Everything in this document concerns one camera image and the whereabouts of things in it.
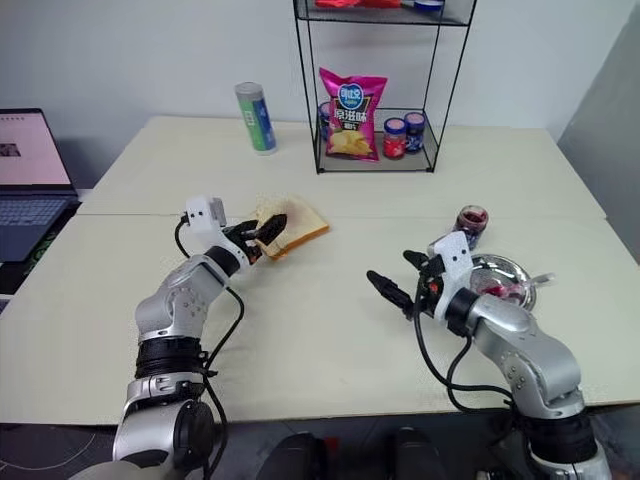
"laptop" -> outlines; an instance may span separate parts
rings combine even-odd
[[[78,197],[39,108],[0,109],[0,262],[21,262]]]

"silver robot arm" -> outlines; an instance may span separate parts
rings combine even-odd
[[[547,477],[607,479],[611,473],[595,441],[580,391],[580,368],[562,342],[545,334],[525,309],[470,289],[473,262],[466,237],[454,232],[405,252],[419,271],[418,309],[456,335],[471,336],[509,384],[528,454]],[[389,279],[367,274],[378,291],[409,318],[414,303]]]
[[[127,387],[114,461],[91,467],[76,479],[169,480],[197,468],[205,475],[210,472],[214,417],[200,400],[205,389],[213,396],[207,380],[213,374],[208,371],[212,359],[200,345],[204,322],[231,275],[261,256],[253,241],[271,243],[284,230],[286,215],[276,215],[260,228],[257,221],[227,227],[220,199],[194,197],[187,202],[176,236],[183,223],[206,253],[187,259],[138,305],[135,378]]]

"pink chip bag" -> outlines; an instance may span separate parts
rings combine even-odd
[[[387,84],[384,77],[341,78],[320,69],[320,78],[331,97],[327,155],[348,155],[378,161],[373,114]]]

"metal bowl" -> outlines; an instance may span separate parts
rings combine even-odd
[[[478,294],[497,294],[507,302],[531,311],[536,304],[536,287],[522,285],[531,277],[513,260],[490,254],[473,255],[471,290]]]

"laptop screen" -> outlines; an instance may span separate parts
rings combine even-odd
[[[0,185],[70,185],[42,113],[0,111]]]

